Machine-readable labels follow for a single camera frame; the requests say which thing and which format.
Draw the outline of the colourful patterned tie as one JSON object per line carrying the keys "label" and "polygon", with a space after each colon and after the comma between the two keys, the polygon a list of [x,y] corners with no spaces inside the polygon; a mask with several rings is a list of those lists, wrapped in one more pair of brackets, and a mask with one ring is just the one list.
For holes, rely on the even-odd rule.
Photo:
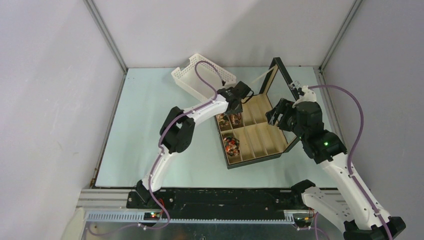
{"label": "colourful patterned tie", "polygon": [[231,124],[236,128],[243,125],[243,117],[241,113],[231,114],[229,119]]}

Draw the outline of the black compartment tie box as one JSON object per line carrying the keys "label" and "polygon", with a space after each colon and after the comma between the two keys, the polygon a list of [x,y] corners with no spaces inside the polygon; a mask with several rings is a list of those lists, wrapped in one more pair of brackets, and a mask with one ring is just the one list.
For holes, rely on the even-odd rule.
{"label": "black compartment tie box", "polygon": [[[224,161],[228,169],[235,169],[281,157],[294,147],[298,140],[287,131],[269,125],[266,112],[273,109],[281,98],[295,102],[300,95],[290,89],[294,81],[280,57],[271,61],[267,72],[258,78],[261,84],[253,97],[242,104],[242,126],[221,131],[215,117],[218,135],[221,140]],[[240,155],[227,156],[223,139],[232,136],[239,140]]]}

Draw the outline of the white perforated plastic basket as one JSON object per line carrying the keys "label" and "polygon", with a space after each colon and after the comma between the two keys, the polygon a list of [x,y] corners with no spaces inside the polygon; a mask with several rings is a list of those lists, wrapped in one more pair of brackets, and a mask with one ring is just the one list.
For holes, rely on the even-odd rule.
{"label": "white perforated plastic basket", "polygon": [[201,54],[196,53],[188,60],[189,64],[186,67],[175,68],[171,76],[177,86],[200,102],[213,97],[214,91],[234,87],[237,84],[234,74]]}

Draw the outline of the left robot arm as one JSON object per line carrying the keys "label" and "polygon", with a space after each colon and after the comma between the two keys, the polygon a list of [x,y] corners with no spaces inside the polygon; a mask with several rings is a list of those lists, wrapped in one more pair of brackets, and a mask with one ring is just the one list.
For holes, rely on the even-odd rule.
{"label": "left robot arm", "polygon": [[159,131],[158,156],[149,173],[137,183],[135,192],[139,195],[138,201],[145,208],[156,206],[156,192],[162,187],[171,158],[190,146],[196,126],[216,115],[241,113],[242,104],[249,101],[253,94],[254,91],[240,81],[234,87],[215,90],[211,98],[193,107],[173,107]]}

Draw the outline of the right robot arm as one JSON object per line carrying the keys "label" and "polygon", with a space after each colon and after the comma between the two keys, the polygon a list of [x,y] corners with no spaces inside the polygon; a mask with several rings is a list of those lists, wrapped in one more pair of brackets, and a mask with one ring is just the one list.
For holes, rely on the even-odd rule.
{"label": "right robot arm", "polygon": [[295,103],[281,98],[265,116],[269,125],[295,134],[307,156],[335,181],[345,201],[341,205],[333,197],[325,197],[310,180],[303,180],[292,187],[296,191],[290,201],[295,208],[316,210],[342,232],[345,240],[393,240],[406,229],[404,220],[379,204],[353,164],[348,163],[346,146],[325,129],[317,102]]}

